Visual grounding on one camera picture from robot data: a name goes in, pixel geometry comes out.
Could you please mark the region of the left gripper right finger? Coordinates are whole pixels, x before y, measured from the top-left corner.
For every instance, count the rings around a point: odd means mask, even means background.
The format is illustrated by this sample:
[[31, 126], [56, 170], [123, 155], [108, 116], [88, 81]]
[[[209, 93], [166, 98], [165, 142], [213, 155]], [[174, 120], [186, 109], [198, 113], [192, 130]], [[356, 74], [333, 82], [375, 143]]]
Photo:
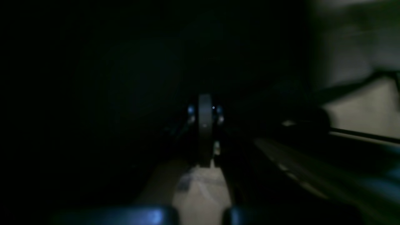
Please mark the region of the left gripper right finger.
[[279, 144], [299, 149], [309, 140], [326, 137], [330, 125], [327, 112], [313, 104], [266, 97], [230, 102], [199, 94], [199, 161], [204, 165], [214, 158], [235, 206], [325, 208], [329, 201], [302, 189], [255, 141], [266, 140], [273, 152], [283, 149]]

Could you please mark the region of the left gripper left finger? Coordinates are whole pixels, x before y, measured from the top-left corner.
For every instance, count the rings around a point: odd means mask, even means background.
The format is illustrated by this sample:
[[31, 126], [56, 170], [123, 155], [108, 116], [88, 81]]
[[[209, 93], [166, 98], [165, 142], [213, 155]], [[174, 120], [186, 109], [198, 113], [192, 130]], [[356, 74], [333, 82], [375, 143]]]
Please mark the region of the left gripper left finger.
[[173, 205], [179, 195], [189, 190], [189, 173], [198, 163], [198, 112], [199, 107], [190, 104], [187, 113], [166, 128], [166, 140], [160, 142], [160, 161], [135, 204]]

